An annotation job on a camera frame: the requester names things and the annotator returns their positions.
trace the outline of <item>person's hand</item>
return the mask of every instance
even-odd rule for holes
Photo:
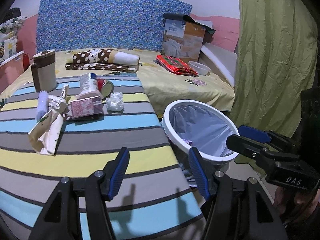
[[[295,217],[295,215],[298,214],[298,212],[301,212],[301,210],[304,210],[302,214],[300,214],[300,216],[297,217],[297,219],[295,219],[292,222],[299,223],[308,219],[316,209],[316,206],[318,205],[318,201],[320,198],[320,190],[318,190],[316,197],[306,207],[306,205],[309,203],[313,195],[314,195],[314,192],[311,192],[311,193],[297,192],[294,196],[293,209],[290,212],[287,220],[290,220],[293,217]],[[276,189],[276,195],[275,195],[273,206],[276,208],[276,210],[279,212],[280,215],[284,214],[284,212],[287,210],[288,202],[292,197],[293,197],[292,191],[284,189],[282,187],[278,187]]]

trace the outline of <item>pink basket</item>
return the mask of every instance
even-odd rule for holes
[[[18,52],[0,64],[0,93],[23,73],[23,52]]]

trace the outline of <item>brown thermos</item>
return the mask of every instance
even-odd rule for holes
[[[56,81],[56,57],[55,50],[50,49],[33,56],[31,72],[37,92],[54,90]]]

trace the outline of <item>pink wall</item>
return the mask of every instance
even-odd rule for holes
[[[36,32],[37,32],[38,15],[28,17],[21,30],[18,32],[18,42],[22,42],[22,49],[25,53],[29,54],[32,59],[36,54]]]
[[[235,51],[236,44],[240,33],[240,20],[223,16],[201,17],[190,14],[194,20],[210,21],[213,23],[212,28],[216,31],[213,35],[211,44],[227,49],[231,52]]]

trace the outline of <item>white trash bin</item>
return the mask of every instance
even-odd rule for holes
[[[188,152],[197,147],[202,158],[216,167],[228,166],[238,153],[227,148],[229,135],[238,130],[231,120],[217,109],[194,100],[177,100],[167,106],[162,118],[162,127],[171,142],[185,154],[176,157],[190,186],[195,186],[188,169]]]

